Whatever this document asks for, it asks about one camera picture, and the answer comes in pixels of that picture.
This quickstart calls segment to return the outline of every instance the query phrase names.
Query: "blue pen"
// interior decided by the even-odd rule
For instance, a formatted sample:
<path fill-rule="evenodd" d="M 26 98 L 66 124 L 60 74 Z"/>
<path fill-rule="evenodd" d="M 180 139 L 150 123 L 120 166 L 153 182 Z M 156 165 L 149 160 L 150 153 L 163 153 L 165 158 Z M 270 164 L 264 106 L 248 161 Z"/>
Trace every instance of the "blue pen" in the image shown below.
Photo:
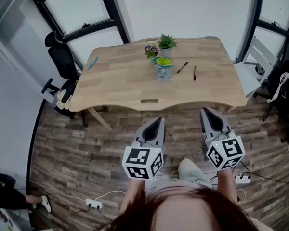
<path fill-rule="evenodd" d="M 97 59 L 98 59 L 98 56 L 95 58 L 95 60 L 93 61 L 93 63 L 90 64 L 90 66 L 88 67 L 88 70 L 96 63 Z"/>

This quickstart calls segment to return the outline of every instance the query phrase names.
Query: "black pen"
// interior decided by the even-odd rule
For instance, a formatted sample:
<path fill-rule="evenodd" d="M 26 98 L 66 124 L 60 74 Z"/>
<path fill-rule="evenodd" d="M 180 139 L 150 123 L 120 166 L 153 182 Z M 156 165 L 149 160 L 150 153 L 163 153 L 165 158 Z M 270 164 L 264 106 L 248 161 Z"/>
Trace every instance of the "black pen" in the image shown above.
<path fill-rule="evenodd" d="M 196 80 L 196 66 L 194 68 L 194 80 Z"/>
<path fill-rule="evenodd" d="M 188 64 L 188 62 L 184 63 L 183 66 L 178 70 L 177 74 Z"/>

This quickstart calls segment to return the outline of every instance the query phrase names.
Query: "window frame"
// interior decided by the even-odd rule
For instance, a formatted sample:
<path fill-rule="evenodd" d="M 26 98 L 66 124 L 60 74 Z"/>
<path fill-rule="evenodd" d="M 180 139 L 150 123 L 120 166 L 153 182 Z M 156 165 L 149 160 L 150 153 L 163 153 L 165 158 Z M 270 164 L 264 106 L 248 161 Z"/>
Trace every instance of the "window frame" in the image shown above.
<path fill-rule="evenodd" d="M 52 29 L 52 31 L 55 31 L 57 33 L 58 37 L 61 39 L 63 43 L 68 43 L 72 40 L 78 39 L 87 34 L 94 33 L 94 32 L 111 28 L 111 27 L 115 27 L 115 26 L 118 29 L 122 42 L 124 44 L 128 44 L 130 42 L 114 0 L 103 0 L 104 5 L 110 17 L 109 19 L 103 20 L 98 23 L 88 24 L 87 26 L 83 26 L 82 28 L 66 35 L 64 35 L 64 32 L 62 31 L 62 29 L 56 22 L 50 10 L 47 8 L 45 4 L 46 0 L 33 0 L 33 1 L 35 5 L 37 6 L 38 10 L 40 11 L 40 13 L 42 14 L 43 18 L 49 25 L 49 27 Z M 82 68 L 81 61 L 76 57 L 74 53 L 73 53 L 73 57 L 74 57 L 76 64 Z"/>

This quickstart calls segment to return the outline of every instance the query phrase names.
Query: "chair armrest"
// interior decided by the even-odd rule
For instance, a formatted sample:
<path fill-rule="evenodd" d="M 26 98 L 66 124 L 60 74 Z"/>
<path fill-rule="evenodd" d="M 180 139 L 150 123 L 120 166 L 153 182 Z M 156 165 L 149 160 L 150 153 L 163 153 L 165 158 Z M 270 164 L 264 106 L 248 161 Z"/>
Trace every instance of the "chair armrest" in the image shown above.
<path fill-rule="evenodd" d="M 52 80 L 53 80 L 53 79 L 49 79 L 49 80 L 47 81 L 47 83 L 46 83 L 45 86 L 43 87 L 41 93 L 44 94 L 45 91 L 47 90 L 47 88 L 50 88 L 50 89 L 52 89 L 52 90 L 54 90 L 54 91 L 60 90 L 59 88 L 57 88 L 57 87 L 55 87 L 55 86 L 53 86 L 53 85 L 51 84 Z"/>
<path fill-rule="evenodd" d="M 69 85 L 69 87 L 66 89 L 66 93 L 64 94 L 61 102 L 65 103 L 68 100 L 68 98 L 74 93 L 75 87 L 76 84 Z"/>

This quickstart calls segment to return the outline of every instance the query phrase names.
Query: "power strip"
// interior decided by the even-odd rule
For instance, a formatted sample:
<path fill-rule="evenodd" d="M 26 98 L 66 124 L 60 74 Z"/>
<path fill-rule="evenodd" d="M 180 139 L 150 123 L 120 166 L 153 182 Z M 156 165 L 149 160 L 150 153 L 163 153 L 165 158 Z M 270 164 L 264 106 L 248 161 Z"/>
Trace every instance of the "power strip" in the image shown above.
<path fill-rule="evenodd" d="M 91 207 L 95 208 L 95 209 L 97 209 L 97 207 L 99 207 L 99 209 L 103 208 L 102 202 L 95 201 L 95 200 L 92 200 L 92 199 L 89 199 L 89 198 L 86 199 L 86 204 L 87 205 L 91 204 Z"/>
<path fill-rule="evenodd" d="M 248 184 L 250 183 L 250 176 L 244 175 L 244 176 L 236 176 L 235 180 L 236 184 Z"/>

